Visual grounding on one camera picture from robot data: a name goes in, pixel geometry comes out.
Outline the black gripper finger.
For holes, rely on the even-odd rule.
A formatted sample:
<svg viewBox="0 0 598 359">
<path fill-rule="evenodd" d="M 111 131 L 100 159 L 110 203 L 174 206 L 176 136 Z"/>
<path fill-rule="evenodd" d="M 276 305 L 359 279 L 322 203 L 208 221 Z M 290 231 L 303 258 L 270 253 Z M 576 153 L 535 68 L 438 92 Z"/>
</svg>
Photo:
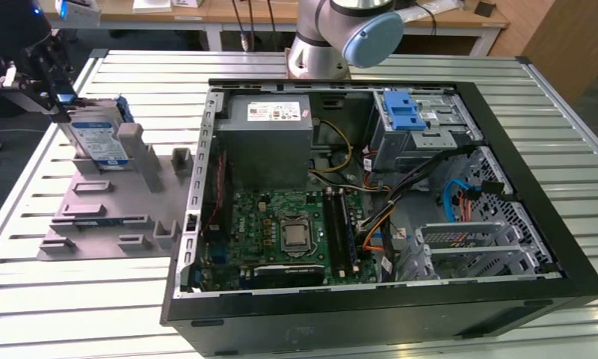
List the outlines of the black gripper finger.
<svg viewBox="0 0 598 359">
<path fill-rule="evenodd" d="M 64 49 L 60 32 L 51 29 L 48 35 L 26 51 L 32 101 L 38 111 L 47 114 L 54 123 L 68 123 L 68 109 L 74 101 L 72 81 L 68 77 L 72 66 Z"/>
<path fill-rule="evenodd" d="M 0 94 L 30 112 L 48 112 L 48 95 L 40 81 L 8 67 L 0 77 Z"/>
</svg>

